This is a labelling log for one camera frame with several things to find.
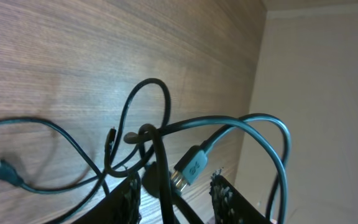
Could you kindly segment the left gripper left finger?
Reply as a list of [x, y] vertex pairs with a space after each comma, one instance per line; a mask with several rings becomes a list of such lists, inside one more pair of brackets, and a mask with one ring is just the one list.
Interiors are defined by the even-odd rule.
[[140, 223], [140, 176], [128, 176], [106, 198], [73, 224]]

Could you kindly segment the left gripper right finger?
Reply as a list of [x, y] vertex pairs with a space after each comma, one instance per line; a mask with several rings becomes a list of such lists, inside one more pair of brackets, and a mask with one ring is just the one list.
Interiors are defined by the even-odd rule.
[[209, 194], [212, 198], [215, 223], [271, 224], [221, 175], [221, 169], [211, 176]]

